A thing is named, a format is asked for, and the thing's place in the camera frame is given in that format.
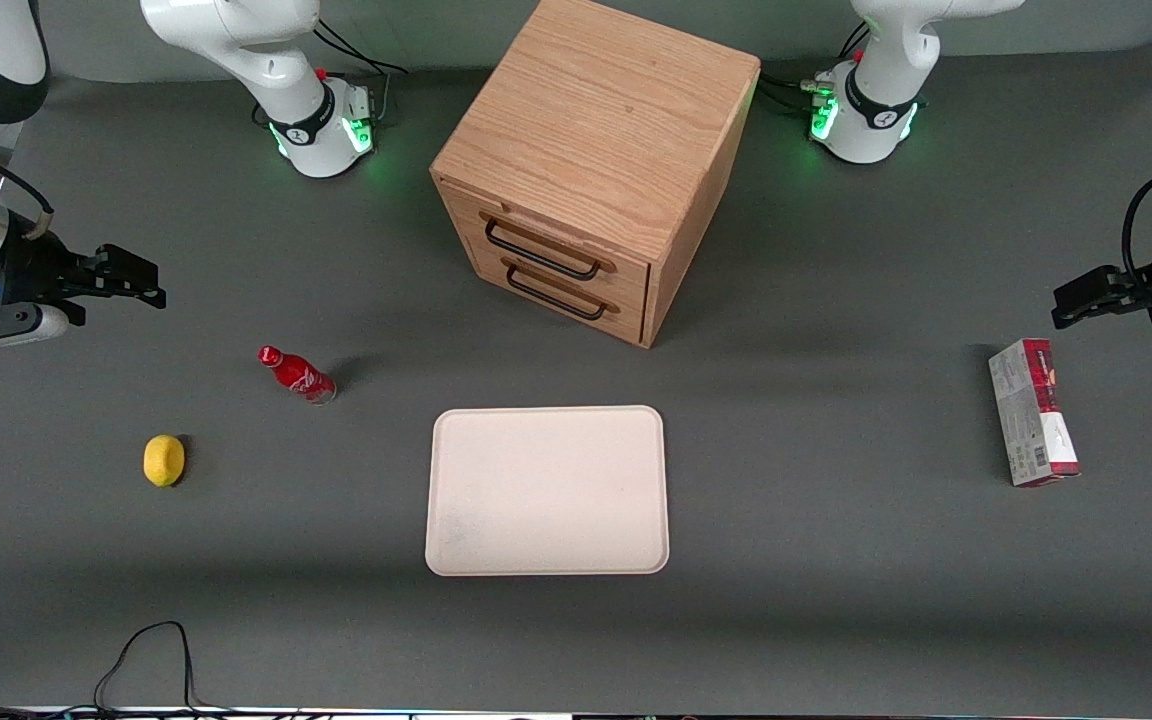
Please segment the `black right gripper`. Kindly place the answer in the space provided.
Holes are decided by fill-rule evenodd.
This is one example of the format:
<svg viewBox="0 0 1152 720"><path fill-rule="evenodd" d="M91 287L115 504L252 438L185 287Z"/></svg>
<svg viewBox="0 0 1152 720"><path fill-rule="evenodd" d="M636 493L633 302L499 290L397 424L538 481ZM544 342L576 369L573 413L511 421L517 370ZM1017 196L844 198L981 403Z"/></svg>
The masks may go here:
<svg viewBox="0 0 1152 720"><path fill-rule="evenodd" d="M122 247L101 245L93 255L81 255L46 234L37 240L8 240L0 249L0 306L51 306L71 325L84 325L86 309L71 300L97 293L141 300L156 309L166 306L159 266Z"/></svg>

